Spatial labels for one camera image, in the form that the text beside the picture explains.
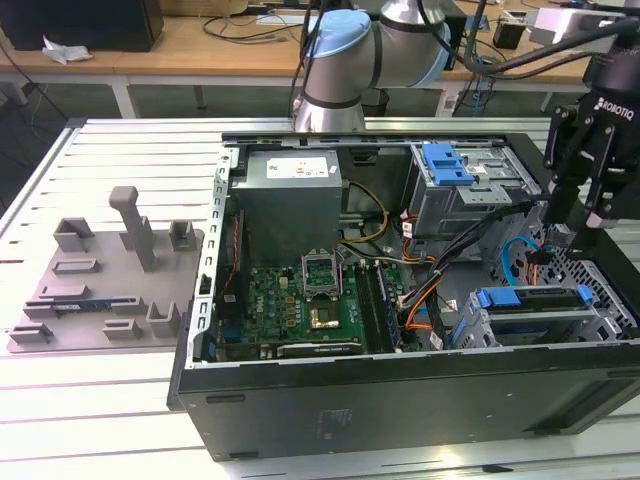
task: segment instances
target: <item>motherboard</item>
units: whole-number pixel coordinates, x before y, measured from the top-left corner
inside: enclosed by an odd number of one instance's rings
[[[309,294],[334,278],[336,296]],[[403,293],[392,264],[252,268],[245,318],[223,325],[219,346],[227,360],[392,352],[401,342],[394,306]]]

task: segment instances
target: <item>floor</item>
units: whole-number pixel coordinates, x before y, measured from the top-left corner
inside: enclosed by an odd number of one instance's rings
[[[50,85],[47,95],[68,117],[118,118],[111,89],[96,85]],[[133,95],[144,117],[284,117],[287,115],[287,88],[205,87],[206,110],[195,108],[191,87],[136,86]],[[4,213],[65,121],[40,99],[38,90],[29,94],[23,107],[5,102],[0,107],[0,214]],[[537,117],[543,115],[542,93],[494,92],[484,116]],[[573,95],[557,95],[554,102],[572,102]],[[390,90],[387,116],[425,117],[436,110],[438,92]],[[456,116],[472,116],[475,100],[467,96]]]

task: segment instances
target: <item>wooden desk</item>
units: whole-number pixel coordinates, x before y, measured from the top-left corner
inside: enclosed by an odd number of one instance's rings
[[[546,0],[528,0],[527,3],[544,6]],[[460,8],[473,14],[476,5],[459,2]],[[507,0],[505,9],[522,10],[520,0]],[[485,13],[492,20],[491,32],[481,32],[480,40],[491,43],[495,20],[503,13],[503,8],[490,5]],[[288,86],[298,63],[298,42],[300,28],[278,32],[281,41],[263,45],[240,45],[226,42],[202,31],[203,19],[197,17],[166,17],[163,34],[148,53],[128,52],[92,52],[94,58],[84,62],[72,62],[60,65],[41,52],[19,52],[10,47],[4,37],[0,41],[8,47],[12,58],[36,82],[40,83],[94,83],[107,84],[113,89],[123,118],[138,116],[129,86],[140,85],[195,85],[199,106],[204,105],[202,85],[242,85],[242,86]],[[246,23],[243,18],[234,22]],[[224,22],[210,25],[219,32]],[[229,25],[225,35],[241,36],[277,28],[273,25]],[[525,32],[517,50],[504,50],[507,58],[530,51],[537,46],[529,41]],[[487,47],[479,45],[481,54],[492,54]],[[534,64],[514,69],[513,72],[528,71],[560,58],[562,54]],[[498,81],[495,90],[576,92],[585,91],[582,74],[587,60],[578,61],[558,69],[551,70],[524,81]],[[461,65],[453,71],[443,72],[440,80],[431,85],[441,91],[436,116],[450,116],[458,94],[463,90],[471,74]],[[23,83],[24,78],[15,71],[11,63],[0,55],[0,86],[6,83]]]

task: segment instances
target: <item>black box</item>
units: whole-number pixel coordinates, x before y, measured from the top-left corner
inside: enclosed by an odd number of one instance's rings
[[[518,48],[525,28],[527,25],[524,23],[498,22],[496,32],[493,34],[493,45],[497,48],[515,50]]]
[[[159,0],[0,0],[0,24],[16,50],[42,36],[89,50],[148,52],[162,32]]]
[[[449,45],[457,52],[458,48],[460,48],[460,42],[462,41],[462,34],[467,24],[468,15],[460,10],[452,0],[440,0],[440,8],[444,12],[444,21],[449,26],[451,32]],[[455,63],[456,59],[449,55],[444,69],[453,70]]]

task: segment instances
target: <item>sticker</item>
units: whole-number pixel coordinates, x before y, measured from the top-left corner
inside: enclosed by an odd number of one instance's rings
[[[402,222],[402,236],[413,238],[413,225],[409,222]]]
[[[54,305],[56,310],[80,310],[80,305]]]
[[[443,313],[457,312],[458,311],[458,301],[453,298],[451,300],[447,300],[447,306],[440,310]]]
[[[316,417],[316,439],[334,440],[337,436],[344,437],[352,419],[353,410],[350,408],[320,410]]]
[[[467,166],[467,173],[471,175],[480,175],[481,173],[487,173],[487,170],[482,165],[478,165],[477,167]]]
[[[328,177],[327,159],[270,158],[267,160],[267,178],[319,178]]]
[[[433,345],[436,350],[442,350],[442,339],[438,335],[436,335],[436,332],[431,332],[429,340],[431,341],[431,345]]]

